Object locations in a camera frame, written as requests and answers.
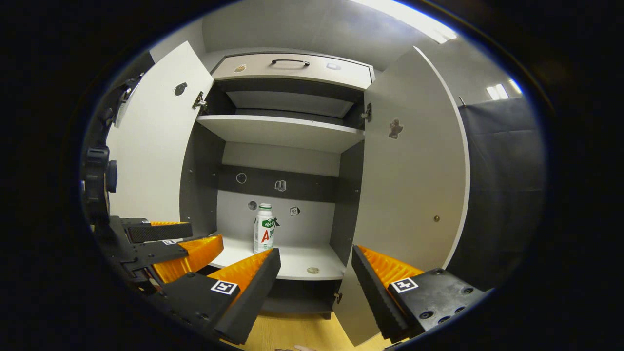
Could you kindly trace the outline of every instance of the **screw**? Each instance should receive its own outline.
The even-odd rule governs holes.
[[[418,316],[418,318],[420,318],[420,319],[427,319],[427,318],[430,318],[431,316],[433,316],[433,312],[427,311],[427,312],[421,313],[421,315]]]

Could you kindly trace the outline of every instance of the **open cabinet door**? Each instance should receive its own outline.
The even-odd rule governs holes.
[[[110,194],[111,215],[180,221],[182,162],[199,112],[192,106],[213,82],[188,42],[145,73],[107,139],[118,174],[117,192]],[[180,84],[186,88],[176,95]]]
[[[446,267],[470,188],[466,133],[451,93],[414,47],[366,89],[364,100],[372,118],[353,244],[425,271]],[[351,342],[379,333],[351,258],[339,292],[333,309]]]

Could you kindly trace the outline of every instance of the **bottle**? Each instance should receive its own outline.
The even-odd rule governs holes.
[[[275,221],[271,204],[260,202],[258,214],[253,221],[253,253],[258,254],[273,248]]]

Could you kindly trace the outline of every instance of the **gray curtain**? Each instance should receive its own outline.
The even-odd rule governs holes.
[[[466,223],[447,270],[480,290],[500,285],[522,260],[542,214],[545,144],[523,98],[459,109],[470,154]]]

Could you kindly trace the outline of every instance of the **wooden floor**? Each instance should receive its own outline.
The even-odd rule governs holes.
[[[380,351],[392,343],[377,334],[354,347],[334,313],[331,314],[331,320],[325,320],[321,315],[261,314],[253,324],[245,345],[235,346],[252,351],[296,351],[295,345],[316,351]]]

